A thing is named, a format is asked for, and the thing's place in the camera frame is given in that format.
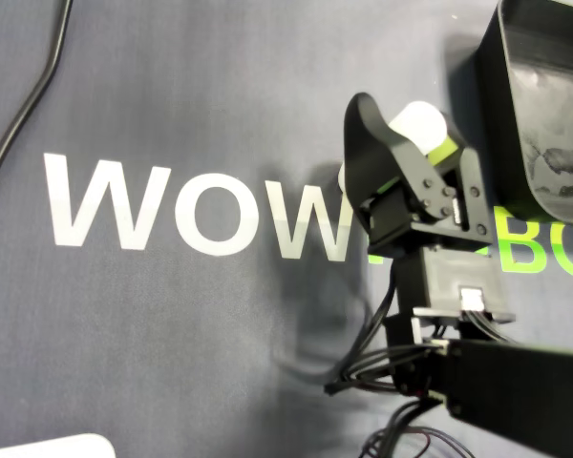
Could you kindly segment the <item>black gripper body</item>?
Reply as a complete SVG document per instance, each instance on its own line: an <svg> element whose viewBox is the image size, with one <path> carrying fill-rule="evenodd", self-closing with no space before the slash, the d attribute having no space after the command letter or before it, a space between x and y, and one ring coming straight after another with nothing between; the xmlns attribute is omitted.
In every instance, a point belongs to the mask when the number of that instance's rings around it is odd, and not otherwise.
<svg viewBox="0 0 573 458"><path fill-rule="evenodd" d="M361 225L369 237L368 252L400 258L423 246L476 252L493 241L483 188L463 189L457 178L418 181L416 197L398 178L371 180L361 185Z"/></svg>

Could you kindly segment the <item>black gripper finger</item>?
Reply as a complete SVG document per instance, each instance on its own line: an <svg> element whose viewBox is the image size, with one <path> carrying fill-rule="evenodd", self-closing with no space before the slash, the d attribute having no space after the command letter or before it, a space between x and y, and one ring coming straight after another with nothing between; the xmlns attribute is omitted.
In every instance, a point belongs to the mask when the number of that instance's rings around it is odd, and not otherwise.
<svg viewBox="0 0 573 458"><path fill-rule="evenodd" d="M366 178L398 178L418 198L419 180L441 181L428 154L447 136L443 113L429 102L410 102L386 120L371 95L356 94L344 119L344 191L357 214L361 216L361 185Z"/></svg>
<svg viewBox="0 0 573 458"><path fill-rule="evenodd" d="M444 179L443 195L452 203L452 220L464 233L489 236L489 209L478 152L462 138L448 135L428 154Z"/></svg>

